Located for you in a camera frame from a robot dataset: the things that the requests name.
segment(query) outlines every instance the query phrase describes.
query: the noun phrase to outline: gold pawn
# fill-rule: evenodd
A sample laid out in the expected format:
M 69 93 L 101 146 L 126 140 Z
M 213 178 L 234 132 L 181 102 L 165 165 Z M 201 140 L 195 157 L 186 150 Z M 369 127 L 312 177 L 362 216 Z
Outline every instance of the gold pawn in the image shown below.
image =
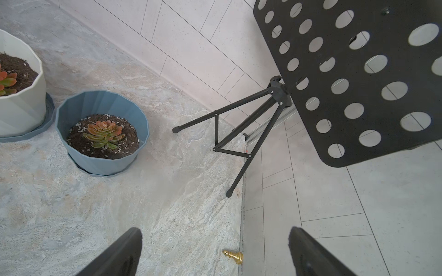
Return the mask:
M 241 252 L 233 253 L 232 251 L 227 251 L 227 250 L 223 250 L 222 252 L 227 257 L 235 259 L 235 262 L 237 265 L 240 265 L 243 263 L 243 254 Z

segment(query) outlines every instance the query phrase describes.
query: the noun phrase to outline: tripod leg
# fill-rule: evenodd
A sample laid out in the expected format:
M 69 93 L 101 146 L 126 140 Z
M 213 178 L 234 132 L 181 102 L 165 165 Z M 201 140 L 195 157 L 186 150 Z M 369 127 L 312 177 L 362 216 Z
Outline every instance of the tripod leg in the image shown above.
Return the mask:
M 269 132 L 272 130 L 273 126 L 275 125 L 277 119 L 279 118 L 279 115 L 281 115 L 282 110 L 285 107 L 280 105 L 278 106 L 278 109 L 275 111 L 275 113 L 273 114 L 272 118 L 270 119 L 268 125 L 266 126 L 266 128 L 264 129 L 264 132 L 261 134 L 261 137 L 259 138 L 258 142 L 256 142 L 255 147 L 253 148 L 253 151 L 251 152 L 251 157 L 248 158 L 246 160 L 246 163 L 244 163 L 244 166 L 241 168 L 240 173 L 238 174 L 238 176 L 235 178 L 235 181 L 233 182 L 232 186 L 230 187 L 230 189 L 225 193 L 226 197 L 231 197 L 233 194 L 233 190 L 236 188 L 236 185 L 238 185 L 238 182 L 241 180 L 241 178 L 243 177 L 244 173 L 246 172 L 248 166 L 250 165 L 250 163 L 252 162 L 254 156 L 256 155 L 256 153 L 258 152 L 259 148 L 261 147 L 261 145 L 263 144 L 264 140 L 266 139 L 267 135 L 269 134 Z
M 256 99 L 258 99 L 260 97 L 263 97 L 263 96 L 267 95 L 268 93 L 269 93 L 269 88 L 261 90 L 258 93 L 252 94 L 252 95 L 250 95 L 248 97 L 245 97 L 244 99 L 241 99 L 241 100 L 239 100 L 237 102 L 231 103 L 228 106 L 225 106 L 223 108 L 215 110 L 214 112 L 210 112 L 209 114 L 204 115 L 204 116 L 202 116 L 200 118 L 192 120 L 192 121 L 190 121 L 188 123 L 185 123 L 183 125 L 176 126 L 176 127 L 174 127 L 172 129 L 172 132 L 173 133 L 178 133 L 178 132 L 180 132 L 183 129 L 186 129 L 186 128 L 190 127 L 190 126 L 193 126 L 193 125 L 196 125 L 198 123 L 201 123 L 202 121 L 205 121 L 207 119 L 210 119 L 210 118 L 214 117 L 216 114 L 219 115 L 219 114 L 222 114 L 222 113 L 224 113 L 226 111 L 229 111 L 229 110 L 232 110 L 232 109 L 237 108 L 239 106 L 242 106 L 243 104 L 246 104 L 246 103 L 254 101 L 254 100 L 256 100 Z
M 216 149 L 222 148 L 227 145 L 233 138 L 238 136 L 243 130 L 246 129 L 251 123 L 263 115 L 276 103 L 275 99 L 269 98 L 266 100 L 257 110 L 255 110 L 250 116 L 248 116 L 242 123 L 240 123 L 235 129 L 232 130 L 221 142 L 215 145 Z

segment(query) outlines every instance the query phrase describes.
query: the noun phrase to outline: potted plant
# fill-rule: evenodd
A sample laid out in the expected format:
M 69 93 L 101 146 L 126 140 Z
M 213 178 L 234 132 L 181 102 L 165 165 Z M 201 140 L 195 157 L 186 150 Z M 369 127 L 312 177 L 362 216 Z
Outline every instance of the potted plant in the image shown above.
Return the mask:
M 0 66 L 0 138 L 21 136 L 45 120 L 42 61 L 21 39 L 0 30 Z
M 109 91 L 86 91 L 65 99 L 57 109 L 55 125 L 76 165 L 98 176 L 123 171 L 149 137 L 142 110 Z

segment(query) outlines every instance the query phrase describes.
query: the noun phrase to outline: white plant pot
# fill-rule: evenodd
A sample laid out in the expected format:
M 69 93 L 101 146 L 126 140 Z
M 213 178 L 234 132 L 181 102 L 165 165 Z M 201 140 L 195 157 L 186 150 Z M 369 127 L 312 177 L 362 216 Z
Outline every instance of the white plant pot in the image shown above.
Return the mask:
M 0 96 L 0 137 L 19 136 L 38 127 L 45 119 L 46 82 L 42 61 L 28 44 L 4 30 L 0 30 L 0 53 L 26 60 L 38 73 L 31 86 Z

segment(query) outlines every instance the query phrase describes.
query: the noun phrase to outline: soil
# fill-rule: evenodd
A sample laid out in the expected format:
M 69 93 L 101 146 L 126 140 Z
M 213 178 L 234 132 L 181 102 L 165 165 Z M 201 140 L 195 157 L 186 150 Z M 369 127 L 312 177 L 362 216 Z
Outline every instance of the soil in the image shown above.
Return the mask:
M 17 83 L 8 87 L 16 89 L 17 93 L 31 86 L 38 76 L 38 73 L 29 67 L 26 60 L 18 57 L 10 57 L 7 54 L 0 53 L 0 65 L 2 71 L 17 73 Z
M 96 121 L 107 120 L 115 122 L 118 126 L 123 127 L 121 133 L 125 135 L 124 138 L 118 141 L 118 144 L 116 144 L 118 148 L 114 150 L 105 147 L 92 147 L 92 142 L 84 138 L 83 133 L 89 133 L 87 130 L 88 124 L 94 124 Z M 68 135 L 66 142 L 74 149 L 90 157 L 105 159 L 123 158 L 133 154 L 138 149 L 140 144 L 136 129 L 126 119 L 109 114 L 94 114 L 84 118 L 72 126 L 69 133 L 70 134 Z

